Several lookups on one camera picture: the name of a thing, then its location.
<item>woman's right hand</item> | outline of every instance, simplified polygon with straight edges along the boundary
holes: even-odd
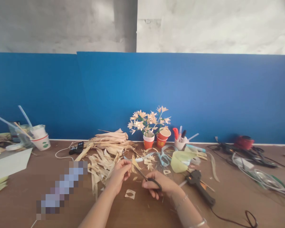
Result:
[[[150,177],[156,180],[161,185],[162,191],[165,192],[169,197],[171,197],[173,193],[181,190],[181,188],[174,181],[170,180],[168,177],[158,171],[153,171],[146,175],[146,178]],[[143,180],[142,183],[142,187],[149,189],[153,198],[156,198],[158,200],[159,196],[162,196],[162,192],[159,192],[158,194],[153,190],[159,189],[158,185],[153,181]]]

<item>scissors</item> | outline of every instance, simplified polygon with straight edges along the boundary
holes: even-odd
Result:
[[[134,166],[134,169],[135,169],[146,181],[153,181],[154,183],[157,184],[157,186],[159,187],[159,190],[160,190],[160,191],[162,190],[161,185],[160,185],[156,180],[154,180],[154,179],[151,178],[151,177],[147,178],[147,177],[139,170],[139,168],[137,168],[135,165],[133,165],[133,166]]]

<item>red marker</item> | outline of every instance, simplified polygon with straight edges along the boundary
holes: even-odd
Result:
[[[174,137],[177,140],[178,139],[178,129],[177,128],[173,128],[174,131]]]

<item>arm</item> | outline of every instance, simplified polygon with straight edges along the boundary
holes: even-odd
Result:
[[[151,172],[146,177],[155,179],[161,185],[162,191],[172,199],[183,227],[194,227],[203,221],[203,218],[191,203],[190,199],[186,197],[186,193],[174,181],[158,171]],[[153,190],[158,189],[158,186],[152,181],[144,180],[142,183],[142,187],[149,189],[153,198],[158,200],[159,195]],[[200,226],[200,228],[209,228],[209,226],[205,223]]]
[[[131,161],[128,160],[121,160],[115,165],[108,185],[86,215],[79,228],[105,227],[112,203],[116,195],[120,192],[123,181],[126,181],[130,177],[130,173],[128,172],[130,169]]]

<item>scissor blade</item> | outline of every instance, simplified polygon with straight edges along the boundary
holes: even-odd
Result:
[[[137,168],[135,165],[133,165],[134,166],[134,169],[145,179],[145,180],[148,180],[147,178],[146,178],[146,176],[139,170],[139,168]]]

